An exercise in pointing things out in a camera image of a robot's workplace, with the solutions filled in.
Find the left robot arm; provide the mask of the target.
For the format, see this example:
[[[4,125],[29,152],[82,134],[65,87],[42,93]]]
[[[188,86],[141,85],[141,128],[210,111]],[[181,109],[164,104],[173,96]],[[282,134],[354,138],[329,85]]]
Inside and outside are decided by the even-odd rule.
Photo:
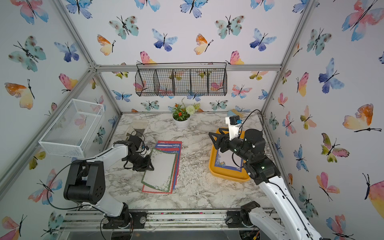
[[[127,204],[106,190],[105,171],[118,161],[131,163],[136,172],[154,171],[151,156],[139,154],[132,141],[116,141],[112,147],[86,160],[72,162],[64,190],[64,198],[78,204],[89,204],[104,213],[107,229],[134,227],[134,217]]]

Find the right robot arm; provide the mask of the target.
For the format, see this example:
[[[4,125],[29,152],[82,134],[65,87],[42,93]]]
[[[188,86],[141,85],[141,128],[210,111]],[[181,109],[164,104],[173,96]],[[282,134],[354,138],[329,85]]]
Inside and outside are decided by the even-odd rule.
[[[266,141],[262,131],[248,129],[240,139],[231,137],[228,129],[220,128],[218,133],[210,132],[209,137],[216,150],[221,153],[231,151],[244,160],[244,170],[268,197],[282,221],[275,221],[253,201],[241,207],[244,225],[259,228],[271,240],[322,239],[295,202],[277,166],[265,154]]]

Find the blue stationery paper stack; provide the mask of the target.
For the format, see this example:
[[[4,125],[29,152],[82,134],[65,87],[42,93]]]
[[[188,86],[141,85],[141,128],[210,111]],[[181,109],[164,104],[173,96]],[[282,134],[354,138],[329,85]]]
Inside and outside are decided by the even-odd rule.
[[[231,151],[221,153],[217,151],[214,166],[220,169],[241,172],[243,169],[243,160]]]

